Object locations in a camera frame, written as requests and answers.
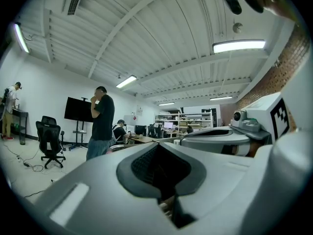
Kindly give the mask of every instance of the jeans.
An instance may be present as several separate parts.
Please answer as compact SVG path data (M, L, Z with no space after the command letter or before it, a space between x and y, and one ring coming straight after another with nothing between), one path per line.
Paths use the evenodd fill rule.
M113 143L112 140L94 140L91 138L88 143L86 161L106 154L111 143Z

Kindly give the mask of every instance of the white ceiling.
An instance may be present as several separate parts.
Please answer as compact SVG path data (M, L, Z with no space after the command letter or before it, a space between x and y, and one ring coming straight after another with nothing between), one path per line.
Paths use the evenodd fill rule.
M20 12L31 55L111 86L133 74L138 80L122 89L157 104L242 96L292 30L244 1L241 15L223 0L80 0L75 15L57 10L68 1L30 0ZM237 22L240 34L232 30ZM213 43L238 39L264 39L265 50L213 54Z

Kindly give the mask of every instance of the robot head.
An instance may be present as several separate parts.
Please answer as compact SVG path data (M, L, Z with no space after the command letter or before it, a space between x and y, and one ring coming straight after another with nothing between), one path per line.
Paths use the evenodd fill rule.
M274 143L290 131L288 112L281 93L264 96L242 110L235 111L231 125L252 133L260 129L267 131Z

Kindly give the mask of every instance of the ceiling light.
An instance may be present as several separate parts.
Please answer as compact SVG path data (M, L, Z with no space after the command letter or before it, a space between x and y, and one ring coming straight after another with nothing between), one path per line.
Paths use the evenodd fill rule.
M230 99L232 98L233 96L222 96L222 97L215 97L215 98L210 98L210 100L220 100L220 99Z
M14 24L14 31L15 31L16 36L18 37L18 40L19 40L19 43L20 43L21 48L22 48L25 52L29 53L29 50L28 50L28 48L27 48L27 46L26 46L26 43L25 43L25 40L24 40L22 31L21 31L21 28L20 28L20 26L19 26L18 23L17 23L17 24L16 24L16 23Z
M175 103L165 103L165 104L159 104L159 106L170 105L170 104L175 104Z
M239 49L263 49L264 40L239 40L213 44L214 53Z
M134 75L131 75L129 78L127 78L126 80L124 80L123 82L121 82L120 84L118 84L116 87L117 88L122 88L123 86L133 82L134 80L136 80L137 78Z

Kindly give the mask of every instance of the television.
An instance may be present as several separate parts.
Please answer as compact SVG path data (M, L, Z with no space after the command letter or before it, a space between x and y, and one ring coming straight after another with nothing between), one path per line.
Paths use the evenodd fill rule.
M90 108L91 102L68 97L64 118L92 123L93 118Z

